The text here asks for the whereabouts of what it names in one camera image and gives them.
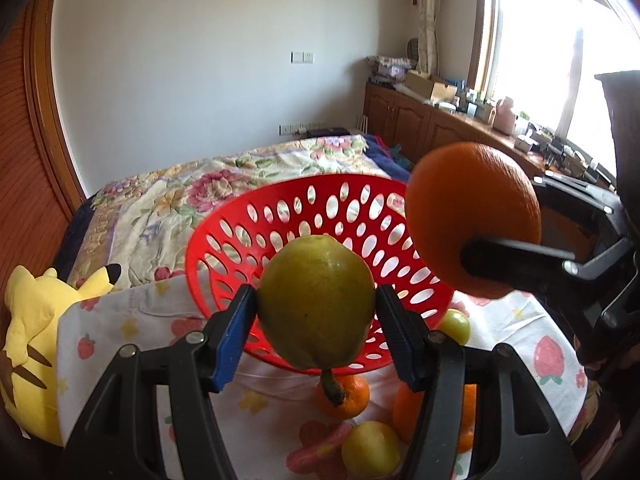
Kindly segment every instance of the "red plastic basket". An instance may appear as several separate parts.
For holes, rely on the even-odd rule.
[[[258,286],[264,265],[284,244],[303,235],[327,234],[363,257],[376,285],[392,285],[406,308],[435,327],[453,290],[431,274],[412,248],[400,213],[405,189],[386,178],[330,174],[280,182],[231,200],[200,224],[187,247],[187,282],[195,303],[206,317],[211,316],[198,279],[203,264],[213,299],[224,309],[240,285]],[[274,366],[294,370],[273,351],[257,322],[244,349]],[[375,318],[360,355],[348,367],[334,371],[355,374],[390,362]],[[303,373],[315,375],[319,370]]]

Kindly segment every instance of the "orange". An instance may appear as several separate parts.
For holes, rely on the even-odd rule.
[[[412,392],[409,387],[401,383],[396,394],[391,415],[392,426],[398,437],[409,445],[414,436],[415,425],[422,407],[423,392]],[[466,453],[474,444],[474,426],[476,423],[476,385],[465,384],[462,400],[462,421],[460,422],[460,436],[458,437],[458,453]]]
[[[316,403],[325,415],[347,420],[364,411],[369,404],[369,383],[358,375],[336,377],[335,381],[344,390],[344,400],[340,406],[334,406],[322,392],[322,386],[316,388]]]
[[[475,237],[539,244],[540,206],[529,178],[508,155],[457,142],[425,155],[406,189],[406,222],[424,263],[447,285],[496,300],[511,287],[471,276],[460,251]]]

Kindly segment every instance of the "white wall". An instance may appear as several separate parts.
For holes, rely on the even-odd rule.
[[[440,76],[466,80],[475,26],[476,0],[441,0],[436,24]]]
[[[411,0],[55,0],[53,67],[86,191],[280,142],[278,126],[353,126],[370,54],[403,56]],[[292,65],[312,50],[313,65]]]

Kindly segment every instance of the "metal screw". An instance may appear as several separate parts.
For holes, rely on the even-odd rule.
[[[578,274],[578,266],[575,262],[570,262],[569,260],[562,262],[562,268],[564,269],[564,272],[572,276]]]
[[[497,351],[502,357],[511,357],[511,348],[507,345],[498,345]]]
[[[204,334],[202,332],[189,332],[185,339],[190,345],[197,345],[204,341]]]
[[[135,345],[124,345],[120,350],[118,350],[118,355],[120,357],[133,357],[136,354],[136,346]]]
[[[437,330],[434,330],[427,334],[427,339],[436,344],[444,343],[444,340],[446,338],[447,336],[445,336],[442,332],[438,332]]]

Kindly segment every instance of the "yellow plush toy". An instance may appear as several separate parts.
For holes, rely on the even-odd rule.
[[[75,290],[57,278],[55,269],[39,278],[23,266],[11,273],[4,292],[11,324],[0,352],[0,392],[9,415],[28,433],[62,446],[56,407],[58,319],[72,304],[107,294],[119,277],[119,264],[111,264]]]

